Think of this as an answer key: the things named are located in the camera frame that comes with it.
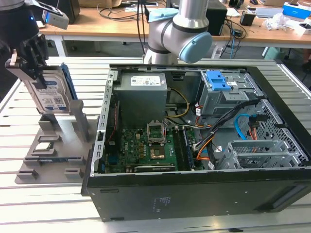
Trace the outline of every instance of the label sticker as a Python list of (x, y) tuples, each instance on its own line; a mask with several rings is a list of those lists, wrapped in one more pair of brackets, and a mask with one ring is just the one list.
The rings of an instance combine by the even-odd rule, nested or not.
[(228, 84), (229, 86), (237, 86), (237, 83), (236, 83), (236, 82), (227, 82), (227, 84)]
[(66, 105), (63, 96), (58, 93), (59, 86), (55, 81), (45, 81), (46, 89), (36, 89), (42, 106), (49, 110), (66, 110)]
[(215, 150), (215, 152), (222, 152), (223, 151), (223, 148), (222, 146), (218, 146)]
[(171, 203), (170, 197), (165, 198), (154, 198), (154, 201), (152, 203), (152, 212), (161, 212), (163, 209), (166, 209), (166, 207)]
[(133, 76), (131, 86), (161, 86), (160, 76)]
[(208, 167), (209, 167), (210, 169), (212, 169), (212, 170), (214, 170), (214, 169), (215, 169), (215, 165), (214, 165), (214, 164), (212, 164), (212, 162), (211, 162), (211, 161), (209, 161), (209, 162), (208, 162)]
[(200, 108), (196, 108), (195, 112), (196, 112), (197, 116), (199, 116), (199, 117), (201, 116), (201, 109)]

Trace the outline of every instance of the green circuit board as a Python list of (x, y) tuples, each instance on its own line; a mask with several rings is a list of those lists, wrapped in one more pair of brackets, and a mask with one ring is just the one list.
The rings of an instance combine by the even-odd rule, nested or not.
[[(135, 166), (175, 166), (175, 170), (178, 171), (173, 130), (175, 129), (165, 131), (165, 144), (149, 144), (146, 128), (139, 130), (123, 129), (120, 152), (118, 156), (108, 156), (106, 172), (127, 173), (131, 172), (131, 167)], [(151, 138), (161, 136), (157, 131), (150, 131), (150, 134)], [(187, 130), (187, 137), (189, 145), (192, 145), (196, 140), (192, 130)]]

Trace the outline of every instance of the hard drive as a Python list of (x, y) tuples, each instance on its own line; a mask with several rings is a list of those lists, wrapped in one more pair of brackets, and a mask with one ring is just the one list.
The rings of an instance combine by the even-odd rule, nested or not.
[(36, 89), (30, 81), (25, 81), (30, 95), (41, 114), (70, 113), (70, 102), (77, 99), (68, 67), (49, 66), (43, 70), (46, 89)]

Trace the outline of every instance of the robotic arm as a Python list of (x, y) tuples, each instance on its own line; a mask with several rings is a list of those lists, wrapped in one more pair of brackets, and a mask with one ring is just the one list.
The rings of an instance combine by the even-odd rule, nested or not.
[(37, 89), (45, 89), (43, 69), (48, 59), (45, 36), (39, 33), (29, 6), (44, 9), (46, 23), (66, 29), (68, 17), (58, 9), (35, 0), (0, 0), (0, 41), (6, 44), (12, 58), (6, 68), (22, 81), (32, 81)]
[(208, 0), (180, 0), (179, 10), (156, 9), (149, 17), (149, 44), (145, 64), (176, 64), (201, 60), (212, 44), (207, 32)]

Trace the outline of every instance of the metal slotted table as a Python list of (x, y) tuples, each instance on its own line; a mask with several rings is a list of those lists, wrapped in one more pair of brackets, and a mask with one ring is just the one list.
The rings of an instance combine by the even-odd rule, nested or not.
[[(109, 64), (142, 63), (139, 58), (52, 57), (49, 65), (65, 62), (88, 118), (100, 113)], [(284, 66), (265, 60), (202, 60), (201, 65), (257, 66), (289, 108), (311, 133), (311, 93)], [(0, 232), (177, 233), (311, 232), (311, 194), (280, 213), (157, 219), (103, 223), (88, 197), (80, 195), (81, 184), (18, 185), (14, 180), (22, 160), (39, 129), (35, 103), (26, 87), (17, 81), (0, 104)]]

